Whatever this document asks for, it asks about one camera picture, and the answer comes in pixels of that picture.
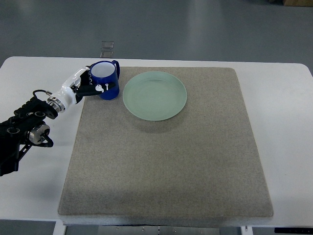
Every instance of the white table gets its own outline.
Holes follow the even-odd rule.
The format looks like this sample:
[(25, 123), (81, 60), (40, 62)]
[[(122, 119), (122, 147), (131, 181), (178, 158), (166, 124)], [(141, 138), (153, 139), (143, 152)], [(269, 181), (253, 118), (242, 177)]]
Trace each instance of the white table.
[[(0, 69), (0, 121), (36, 89), (58, 91), (79, 68), (101, 59), (11, 57)], [(260, 227), (313, 227), (313, 77), (301, 64), (116, 59), (121, 66), (230, 67), (238, 76), (273, 204)], [(45, 119), (52, 148), (32, 147), (18, 172), (0, 177), (0, 218), (58, 221), (83, 102)]]

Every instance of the table leg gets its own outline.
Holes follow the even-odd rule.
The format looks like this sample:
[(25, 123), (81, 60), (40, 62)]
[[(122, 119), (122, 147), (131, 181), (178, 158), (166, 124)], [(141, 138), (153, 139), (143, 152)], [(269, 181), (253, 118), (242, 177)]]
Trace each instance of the table leg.
[(53, 235), (64, 235), (66, 228), (67, 227), (65, 225), (63, 225), (62, 220), (57, 220), (55, 222)]
[(242, 226), (241, 227), (241, 234), (242, 235), (253, 235), (252, 227)]

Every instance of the gray felt mat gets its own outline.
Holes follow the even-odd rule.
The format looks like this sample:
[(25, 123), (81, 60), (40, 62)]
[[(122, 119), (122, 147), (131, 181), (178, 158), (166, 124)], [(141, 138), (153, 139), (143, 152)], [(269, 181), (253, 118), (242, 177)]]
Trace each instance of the gray felt mat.
[[(173, 118), (145, 121), (124, 106), (124, 86), (145, 71), (185, 85)], [(59, 206), (65, 224), (222, 227), (272, 217), (235, 70), (123, 67), (119, 81), (118, 98), (86, 98)]]

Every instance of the glass plate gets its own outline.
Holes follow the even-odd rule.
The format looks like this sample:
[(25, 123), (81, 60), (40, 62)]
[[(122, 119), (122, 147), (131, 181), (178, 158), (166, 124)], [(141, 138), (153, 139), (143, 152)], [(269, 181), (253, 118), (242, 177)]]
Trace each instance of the glass plate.
[(126, 108), (135, 116), (161, 121), (178, 114), (186, 104), (187, 91), (175, 76), (161, 71), (138, 74), (123, 91)]

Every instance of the robotic hand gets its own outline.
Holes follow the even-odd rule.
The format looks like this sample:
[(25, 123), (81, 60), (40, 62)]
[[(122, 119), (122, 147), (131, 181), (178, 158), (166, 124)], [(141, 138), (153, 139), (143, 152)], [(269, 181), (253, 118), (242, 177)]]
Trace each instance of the robotic hand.
[[(33, 97), (15, 110), (13, 117), (0, 123), (0, 176), (18, 171), (19, 161), (31, 146), (53, 146), (48, 136), (50, 127), (44, 122), (46, 117), (55, 119), (58, 113), (77, 104), (84, 96), (101, 94), (115, 86), (109, 83), (103, 89), (101, 85), (93, 84), (89, 70), (89, 66), (78, 70), (53, 94), (45, 90), (34, 91)], [(49, 95), (47, 102), (39, 100), (37, 92)]]

